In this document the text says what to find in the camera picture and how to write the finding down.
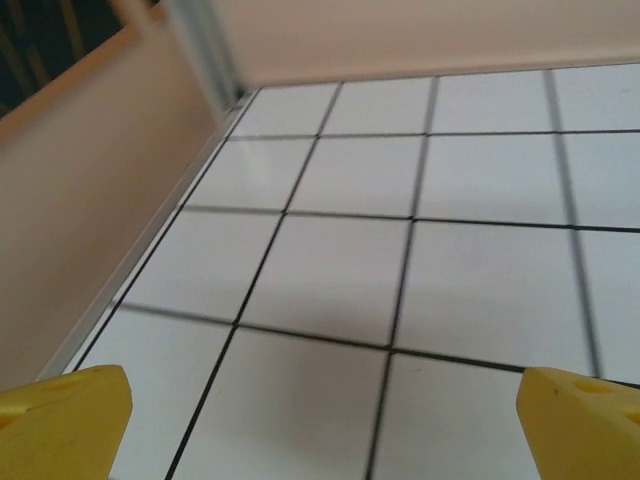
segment tiled floor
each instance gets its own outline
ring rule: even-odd
[[[112,478],[534,479],[523,367],[640,384],[640,65],[249,105],[68,368]]]

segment hole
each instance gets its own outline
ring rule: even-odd
[[[611,389],[606,385],[602,385],[597,382],[590,382],[588,380],[579,380],[574,383],[578,390],[582,390],[587,393],[611,393]]]
[[[24,412],[0,413],[0,430],[19,419],[22,415],[24,415]]]
[[[624,413],[624,416],[636,425],[640,426],[640,409],[628,410]]]

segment yellow plastic piece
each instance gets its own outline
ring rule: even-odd
[[[640,479],[639,390],[529,368],[517,408],[543,480]]]
[[[106,480],[131,410],[114,365],[0,393],[0,478]]]

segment white wall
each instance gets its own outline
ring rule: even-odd
[[[166,23],[0,150],[0,390],[32,381],[214,132]]]
[[[637,0],[212,0],[253,84],[640,59]]]

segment white tile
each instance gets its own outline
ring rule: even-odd
[[[565,139],[579,223],[640,227],[640,133]]]
[[[420,138],[320,140],[293,210],[409,215]]]
[[[189,205],[284,208],[311,140],[227,142]]]
[[[277,219],[181,213],[125,301],[234,319]]]
[[[434,132],[551,130],[542,72],[442,77]]]
[[[569,232],[419,223],[397,343],[590,373]]]
[[[325,133],[424,132],[430,78],[343,85]]]
[[[566,223],[551,136],[432,137],[429,142],[420,216]]]
[[[265,88],[233,135],[315,135],[337,84]]]
[[[538,479],[515,409],[520,377],[394,356],[374,478]]]
[[[239,331],[174,480],[363,478],[384,355]]]
[[[580,235],[604,374],[640,384],[640,234]]]
[[[640,65],[554,72],[565,130],[640,128]]]
[[[117,302],[124,296],[125,292],[127,291],[127,288],[129,288],[129,285],[133,282],[133,279],[136,277],[136,275],[144,265],[144,262],[147,260],[147,257],[151,255],[151,251],[154,249],[156,244],[160,241],[162,234],[167,228],[169,228],[169,224],[171,223],[171,219],[173,218],[174,213],[175,211],[171,212],[169,218],[164,222],[160,230],[158,230],[156,235],[153,237],[153,240],[151,240],[151,242],[145,249],[144,253],[140,256],[140,258],[138,259],[134,267],[131,269],[125,281],[122,282],[122,285],[120,285],[120,288],[118,288],[118,291],[115,293],[115,295],[113,296],[113,299],[111,300],[112,302]]]
[[[287,217],[241,321],[386,343],[407,226]]]
[[[133,414],[110,478],[164,478],[228,333],[226,327],[119,311],[83,368],[122,365]]]
[[[73,369],[75,368],[76,364],[80,361],[80,358],[82,358],[82,355],[84,355],[84,352],[87,350],[87,348],[89,348],[89,344],[96,337],[96,335],[98,334],[98,332],[102,328],[102,325],[104,325],[104,323],[109,318],[109,315],[111,315],[111,311],[112,310],[113,310],[113,307],[108,306],[106,308],[106,310],[104,312],[102,312],[102,315],[100,315],[100,318],[98,318],[98,321],[96,322],[96,324],[93,326],[93,328],[89,332],[89,335],[87,335],[87,338],[84,340],[84,342],[82,342],[82,345],[80,345],[80,348],[78,348],[78,351],[75,353],[73,358],[67,364],[66,368],[62,372],[63,374],[64,373],[71,373],[73,371]]]

